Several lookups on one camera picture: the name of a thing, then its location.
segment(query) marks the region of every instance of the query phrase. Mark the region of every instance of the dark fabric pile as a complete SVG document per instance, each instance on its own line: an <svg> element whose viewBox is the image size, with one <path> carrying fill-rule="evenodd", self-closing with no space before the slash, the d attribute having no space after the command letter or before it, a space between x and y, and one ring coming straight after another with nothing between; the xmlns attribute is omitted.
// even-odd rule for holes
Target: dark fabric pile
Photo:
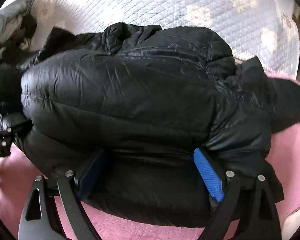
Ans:
<svg viewBox="0 0 300 240"><path fill-rule="evenodd" d="M17 145L47 177L105 148L109 162L86 203L185 227L210 216L194 149L225 170L264 175L280 201L265 157L271 134L300 122L298 85L268 78L256 57L236 66L226 42L203 27L117 23L77 36L54 28L39 52L6 46L0 102L22 103L0 127L32 120Z"/></svg>

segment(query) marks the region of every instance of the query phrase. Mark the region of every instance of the metal rivet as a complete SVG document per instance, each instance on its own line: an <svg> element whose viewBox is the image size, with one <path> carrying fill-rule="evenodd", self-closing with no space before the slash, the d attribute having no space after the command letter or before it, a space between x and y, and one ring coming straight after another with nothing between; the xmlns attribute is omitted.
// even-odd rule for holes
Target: metal rivet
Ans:
<svg viewBox="0 0 300 240"><path fill-rule="evenodd" d="M71 177L73 175L73 171L66 171L66 177Z"/></svg>
<svg viewBox="0 0 300 240"><path fill-rule="evenodd" d="M263 175L259 175L259 176L258 176L258 179L259 179L260 181L265 181L265 180L266 180L265 176L263 176Z"/></svg>
<svg viewBox="0 0 300 240"><path fill-rule="evenodd" d="M38 175L38 176L35 176L35 181L38 182L42 180L42 176L41 175Z"/></svg>
<svg viewBox="0 0 300 240"><path fill-rule="evenodd" d="M234 177L234 172L233 171L227 171L226 175L230 178Z"/></svg>

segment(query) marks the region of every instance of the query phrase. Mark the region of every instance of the black nylon fabric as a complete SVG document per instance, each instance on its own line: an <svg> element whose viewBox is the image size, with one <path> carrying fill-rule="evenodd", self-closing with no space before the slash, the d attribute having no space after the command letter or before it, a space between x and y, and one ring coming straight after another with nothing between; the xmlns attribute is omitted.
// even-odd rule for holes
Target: black nylon fabric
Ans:
<svg viewBox="0 0 300 240"><path fill-rule="evenodd" d="M144 223L205 226L197 147L225 170L264 175L283 199L265 157L272 132L300 122L300 87L268 78L257 58L236 66L212 30L117 23L74 36L54 28L35 55L18 65L23 114L34 125L18 146L48 177L106 148L90 205Z"/></svg>

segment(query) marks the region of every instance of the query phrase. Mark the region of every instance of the black plastic bracket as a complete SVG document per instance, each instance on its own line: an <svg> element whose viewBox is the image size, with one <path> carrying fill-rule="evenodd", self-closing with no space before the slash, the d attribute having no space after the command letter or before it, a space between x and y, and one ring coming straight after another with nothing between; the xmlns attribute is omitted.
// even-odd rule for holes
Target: black plastic bracket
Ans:
<svg viewBox="0 0 300 240"><path fill-rule="evenodd" d="M18 240L67 240L46 180L37 176L22 211Z"/></svg>
<svg viewBox="0 0 300 240"><path fill-rule="evenodd" d="M58 180L58 189L63 208L66 211L66 215L76 239L102 240L91 224L81 202L79 202L73 194L71 184L74 183L74 173L72 173L71 176L69 176L69 172L66 174L66 176L62 176Z"/></svg>
<svg viewBox="0 0 300 240"><path fill-rule="evenodd" d="M281 240L279 216L264 176L229 178L227 192L198 240L223 240L233 218L239 195L248 193L239 225L231 240Z"/></svg>
<svg viewBox="0 0 300 240"><path fill-rule="evenodd" d="M0 104L0 114L13 112L21 106L15 103ZM30 120L27 120L15 127L8 128L7 131L0 131L0 157L7 157L10 155L11 144L14 142L15 134L24 130L25 127L32 126Z"/></svg>

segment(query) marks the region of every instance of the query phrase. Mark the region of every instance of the white quilted blanket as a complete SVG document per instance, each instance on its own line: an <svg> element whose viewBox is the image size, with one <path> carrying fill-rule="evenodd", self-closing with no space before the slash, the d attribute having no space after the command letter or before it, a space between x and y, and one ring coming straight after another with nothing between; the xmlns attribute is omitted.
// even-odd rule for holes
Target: white quilted blanket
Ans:
<svg viewBox="0 0 300 240"><path fill-rule="evenodd" d="M257 55L267 72L297 74L298 30L274 0L36 0L31 14L38 21L32 50L41 47L53 26L75 34L101 32L120 21L163 29L202 26L217 32L236 58Z"/></svg>

